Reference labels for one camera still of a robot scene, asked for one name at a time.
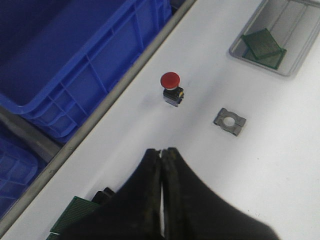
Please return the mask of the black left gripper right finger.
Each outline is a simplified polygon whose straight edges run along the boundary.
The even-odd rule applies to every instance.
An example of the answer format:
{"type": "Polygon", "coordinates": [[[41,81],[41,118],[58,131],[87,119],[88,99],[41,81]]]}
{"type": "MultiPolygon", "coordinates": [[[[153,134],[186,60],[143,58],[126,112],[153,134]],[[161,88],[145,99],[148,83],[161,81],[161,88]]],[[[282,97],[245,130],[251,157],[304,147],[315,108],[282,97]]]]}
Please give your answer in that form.
{"type": "Polygon", "coordinates": [[[215,194],[176,148],[162,151],[164,235],[168,240],[277,240],[266,224],[215,194]]]}

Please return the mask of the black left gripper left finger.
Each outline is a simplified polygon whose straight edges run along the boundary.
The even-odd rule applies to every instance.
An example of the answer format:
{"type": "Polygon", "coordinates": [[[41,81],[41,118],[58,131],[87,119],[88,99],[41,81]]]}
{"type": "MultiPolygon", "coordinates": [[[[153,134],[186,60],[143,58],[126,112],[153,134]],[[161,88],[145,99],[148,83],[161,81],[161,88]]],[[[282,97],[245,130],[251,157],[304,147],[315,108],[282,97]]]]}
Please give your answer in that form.
{"type": "Polygon", "coordinates": [[[160,152],[147,149],[110,200],[67,227],[61,240],[161,240],[160,152]]]}

